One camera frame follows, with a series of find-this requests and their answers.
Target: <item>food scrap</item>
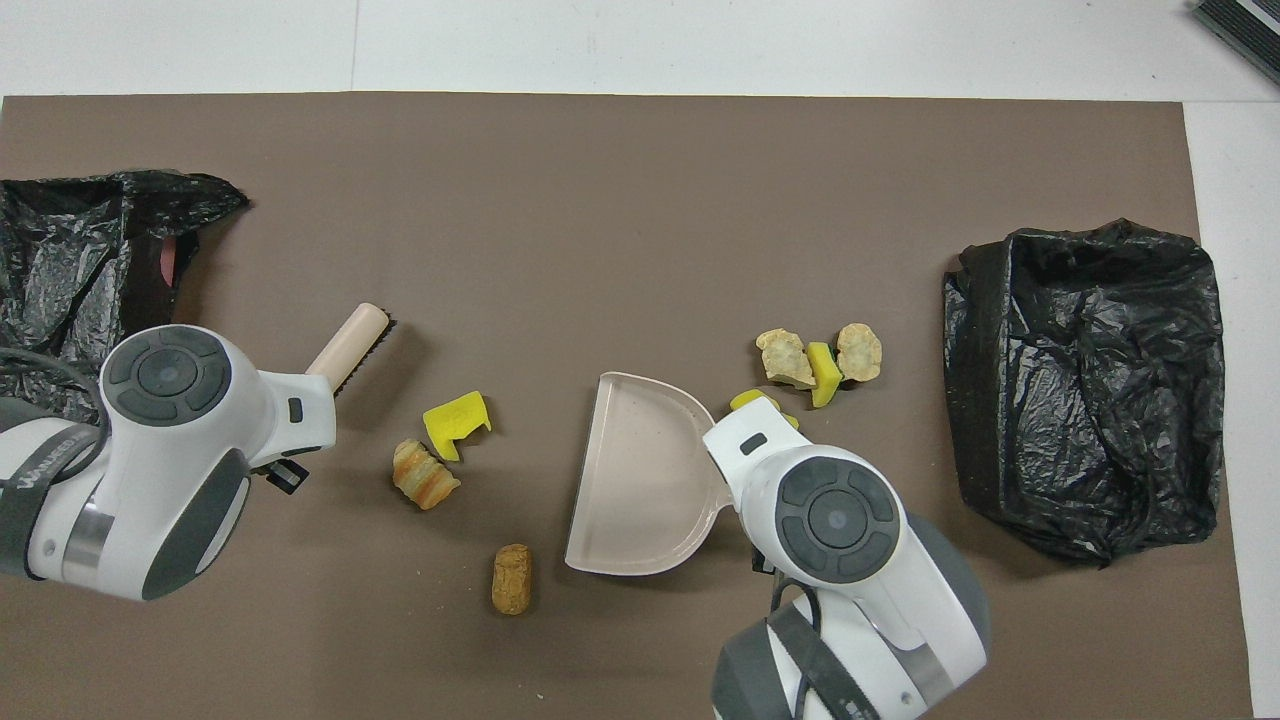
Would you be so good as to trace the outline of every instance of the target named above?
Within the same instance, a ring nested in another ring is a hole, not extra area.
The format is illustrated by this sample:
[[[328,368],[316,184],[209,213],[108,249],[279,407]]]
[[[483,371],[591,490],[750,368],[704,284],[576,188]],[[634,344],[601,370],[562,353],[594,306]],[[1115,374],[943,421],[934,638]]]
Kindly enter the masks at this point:
[[[804,356],[804,343],[800,336],[782,328],[760,333],[755,338],[764,361],[764,377],[769,382],[787,383],[800,389],[812,389],[818,384]]]
[[[879,375],[882,348],[879,338],[861,323],[850,323],[840,329],[836,338],[840,355],[836,364],[846,378],[864,383]]]
[[[534,594],[534,559],[520,544],[503,546],[493,559],[493,587],[489,600],[503,615],[520,615]]]
[[[396,446],[393,465],[392,482],[422,510],[435,507],[462,484],[416,439]]]
[[[831,402],[841,382],[852,379],[864,383],[879,375],[881,341],[861,323],[850,323],[840,329],[836,338],[838,352],[832,352],[826,342],[805,346],[800,336],[782,328],[760,333],[755,346],[760,348],[764,377],[813,391],[815,409]]]
[[[431,438],[431,445],[440,457],[454,462],[460,457],[453,441],[470,436],[480,425],[486,430],[493,429],[493,424],[489,423],[489,409],[480,391],[471,391],[457,400],[428,410],[422,414],[422,424],[426,425],[426,437]]]

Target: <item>circular button panel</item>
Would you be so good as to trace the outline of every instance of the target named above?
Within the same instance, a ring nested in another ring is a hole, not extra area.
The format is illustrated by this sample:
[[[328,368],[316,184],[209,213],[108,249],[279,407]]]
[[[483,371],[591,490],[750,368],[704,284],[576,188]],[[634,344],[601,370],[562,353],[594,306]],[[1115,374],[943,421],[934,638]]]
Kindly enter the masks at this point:
[[[883,568],[901,525],[884,480],[840,457],[791,468],[778,484],[774,520],[787,556],[831,583],[856,583]]]
[[[230,387],[232,365],[216,337],[178,325],[127,340],[102,368],[106,401],[151,427],[189,423],[212,410]]]

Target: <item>black cable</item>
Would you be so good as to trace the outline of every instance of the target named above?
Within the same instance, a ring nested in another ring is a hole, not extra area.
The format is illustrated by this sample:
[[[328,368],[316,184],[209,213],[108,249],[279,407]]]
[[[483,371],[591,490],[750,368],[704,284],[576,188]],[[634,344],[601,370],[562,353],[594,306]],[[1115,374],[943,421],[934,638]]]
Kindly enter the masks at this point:
[[[782,605],[782,591],[790,585],[795,585],[804,592],[805,598],[809,601],[809,612],[813,619],[809,621],[813,625],[815,633],[822,633],[822,606],[818,605],[818,593],[814,589],[800,580],[787,578],[786,575],[778,575],[782,578],[780,582],[773,584],[773,598],[769,601],[769,615],[773,614],[778,606]],[[791,714],[791,720],[800,720],[804,717],[804,700],[809,694],[809,676],[800,673],[800,684],[796,687],[796,707]]]
[[[97,383],[84,373],[73,368],[70,363],[58,357],[50,357],[49,355],[41,355],[29,350],[19,350],[17,347],[0,347],[0,356],[13,357],[14,360],[28,364],[44,365],[46,369],[67,375],[76,382],[76,384],[88,392],[90,401],[93,402],[93,409],[97,410],[97,439],[93,441],[93,447],[88,450],[88,454],[84,455],[79,462],[64,468],[61,473],[58,473],[58,475],[54,477],[52,483],[60,483],[67,478],[76,477],[81,470],[88,468],[93,460],[97,460],[97,456],[101,455],[102,450],[106,447],[106,438],[111,434],[111,420],[106,415],[106,405],[102,402],[102,395],[97,391]]]

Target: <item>trash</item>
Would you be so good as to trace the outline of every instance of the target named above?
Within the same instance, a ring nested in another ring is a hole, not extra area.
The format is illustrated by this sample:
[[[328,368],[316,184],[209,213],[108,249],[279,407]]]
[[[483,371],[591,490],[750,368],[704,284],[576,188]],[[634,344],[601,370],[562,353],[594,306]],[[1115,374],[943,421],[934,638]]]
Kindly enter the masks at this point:
[[[493,423],[489,421],[489,407],[484,404],[484,396],[477,389],[422,413],[422,424],[426,425],[426,437],[431,438],[435,452],[442,459],[454,462],[460,460],[460,456],[453,441],[470,436],[480,425],[484,425],[486,430],[493,429]]]
[[[769,402],[773,405],[774,409],[777,409],[778,411],[782,410],[782,406],[778,405],[777,400],[773,400],[768,395],[764,395],[764,391],[762,391],[759,388],[745,389],[745,391],[735,395],[733,400],[728,401],[728,409],[731,411],[732,410],[737,410],[739,407],[746,405],[748,402],[755,400],[756,397],[768,397]],[[800,420],[796,420],[795,418],[792,418],[791,415],[787,415],[786,413],[782,413],[782,416],[786,419],[787,423],[791,423],[792,428],[795,428],[797,430],[800,429]]]
[[[1194,241],[1116,220],[969,247],[943,283],[965,503],[1106,566],[1217,524],[1222,322]]]
[[[813,387],[813,406],[826,407],[832,397],[836,397],[836,388],[845,379],[844,373],[836,366],[836,355],[826,342],[810,342],[805,346],[805,356],[813,368],[813,377],[817,380]]]
[[[493,559],[489,601],[503,615],[520,615],[534,593],[534,556],[521,543],[506,544]]]
[[[96,378],[119,341],[170,322],[196,231],[247,204],[227,181],[164,170],[0,181],[0,345]],[[40,372],[0,373],[0,396],[97,420],[83,392]]]
[[[435,507],[462,484],[422,443],[412,438],[396,446],[392,483],[422,510]]]
[[[783,328],[763,332],[755,338],[755,346],[760,348],[764,377],[769,382],[787,383],[796,389],[813,389],[818,384],[796,333]]]
[[[836,364],[846,378],[865,383],[879,377],[883,348],[869,327],[863,323],[849,323],[840,328],[836,348],[840,350]]]

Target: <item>gray control button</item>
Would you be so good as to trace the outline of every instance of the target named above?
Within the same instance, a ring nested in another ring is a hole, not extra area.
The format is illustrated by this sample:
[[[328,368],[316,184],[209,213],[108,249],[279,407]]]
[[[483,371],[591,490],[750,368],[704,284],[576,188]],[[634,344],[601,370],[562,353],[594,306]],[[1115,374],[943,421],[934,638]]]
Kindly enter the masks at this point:
[[[223,391],[225,378],[227,369],[221,363],[209,363],[205,365],[205,373],[201,375],[200,382],[187,391],[187,395],[183,397],[187,401],[187,407],[198,413],[212,405],[214,400]]]
[[[867,533],[867,509],[854,493],[829,489],[809,506],[809,528],[828,547],[852,547]]]
[[[872,515],[881,523],[893,519],[893,497],[890,496],[884,480],[861,465],[849,469],[849,486],[856,489],[872,507]]]
[[[840,574],[850,583],[865,579],[884,566],[892,551],[893,538],[881,532],[872,533],[856,551],[840,556]]]
[[[209,357],[221,351],[223,346],[214,336],[195,328],[170,327],[160,329],[160,342],[186,347],[200,357]]]
[[[106,368],[106,382],[128,382],[133,377],[133,364],[147,350],[151,350],[151,343],[145,338],[136,337],[125,341],[124,345],[111,354],[111,363]]]
[[[196,382],[196,361],[186,352],[165,347],[146,357],[138,365],[138,384],[160,397],[172,397]]]
[[[820,573],[827,568],[827,553],[809,539],[800,518],[782,519],[782,544],[801,569]]]
[[[782,478],[782,502],[801,506],[813,492],[836,482],[840,465],[827,457],[812,457],[787,471]]]
[[[178,416],[178,407],[168,400],[152,400],[136,389],[127,389],[115,397],[115,402],[131,419],[138,420],[173,420]]]

